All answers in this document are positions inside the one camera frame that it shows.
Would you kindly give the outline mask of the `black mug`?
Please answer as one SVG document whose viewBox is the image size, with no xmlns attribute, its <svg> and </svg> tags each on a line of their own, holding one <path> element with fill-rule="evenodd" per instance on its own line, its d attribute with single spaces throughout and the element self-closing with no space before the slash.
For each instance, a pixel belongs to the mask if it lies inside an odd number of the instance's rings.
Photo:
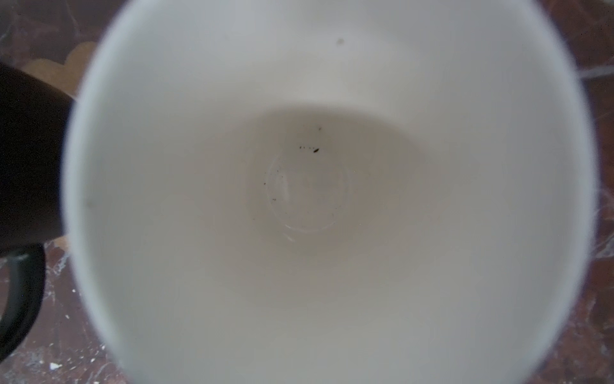
<svg viewBox="0 0 614 384">
<path fill-rule="evenodd" d="M 73 103 L 63 91 L 1 65 L 1 258 L 9 270 L 2 360 L 38 317 L 46 285 L 44 244 L 62 236 L 60 170 Z"/>
</svg>

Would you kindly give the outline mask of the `cork paw-shaped coaster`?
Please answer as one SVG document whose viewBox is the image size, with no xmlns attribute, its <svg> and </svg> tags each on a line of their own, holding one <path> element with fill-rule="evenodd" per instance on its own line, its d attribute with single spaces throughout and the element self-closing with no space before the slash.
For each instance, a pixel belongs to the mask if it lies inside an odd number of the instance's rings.
<svg viewBox="0 0 614 384">
<path fill-rule="evenodd" d="M 80 43 L 70 51 L 64 63 L 35 59 L 23 66 L 22 70 L 74 99 L 96 50 L 95 42 Z"/>
</svg>

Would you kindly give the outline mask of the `white mug blue outside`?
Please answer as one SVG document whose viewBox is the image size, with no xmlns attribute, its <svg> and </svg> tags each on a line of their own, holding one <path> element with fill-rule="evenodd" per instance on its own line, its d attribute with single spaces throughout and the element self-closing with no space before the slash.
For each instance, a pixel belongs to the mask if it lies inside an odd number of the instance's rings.
<svg viewBox="0 0 614 384">
<path fill-rule="evenodd" d="M 131 1 L 62 209 L 132 383 L 523 383 L 584 279 L 596 181 L 534 1 Z"/>
</svg>

